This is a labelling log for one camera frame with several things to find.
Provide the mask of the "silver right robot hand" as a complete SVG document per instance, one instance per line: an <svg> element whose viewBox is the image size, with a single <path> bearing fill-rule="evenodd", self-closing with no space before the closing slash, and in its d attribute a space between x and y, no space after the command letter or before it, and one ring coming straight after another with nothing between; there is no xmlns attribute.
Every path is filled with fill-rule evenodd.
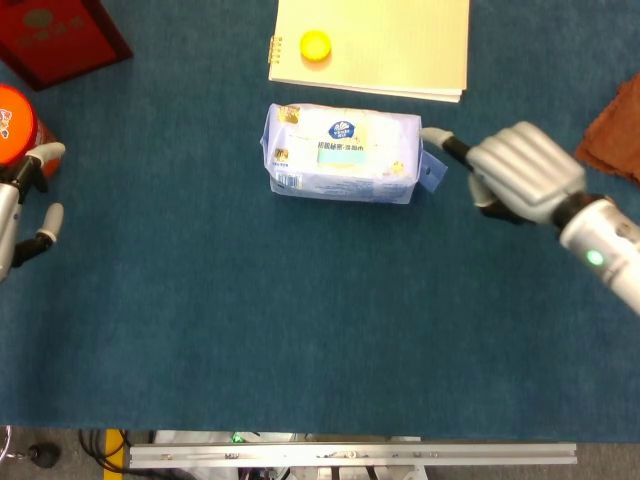
<svg viewBox="0 0 640 480"><path fill-rule="evenodd" d="M586 190L584 168L526 121L504 128L475 146L436 127L422 129L420 136L469 171L473 203L488 217L549 225L561 202Z"/></svg>

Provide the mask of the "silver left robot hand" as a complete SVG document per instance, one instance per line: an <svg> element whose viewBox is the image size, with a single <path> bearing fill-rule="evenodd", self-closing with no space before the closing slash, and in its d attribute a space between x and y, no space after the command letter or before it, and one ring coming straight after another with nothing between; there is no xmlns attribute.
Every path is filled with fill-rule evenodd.
<svg viewBox="0 0 640 480"><path fill-rule="evenodd" d="M33 238L18 241L18 233L29 191L32 187L41 193L48 191L45 168L65 152L63 143L49 142L28 150L16 163L1 167L1 282L12 269L45 253L58 241L64 220L61 203L49 206Z"/></svg>

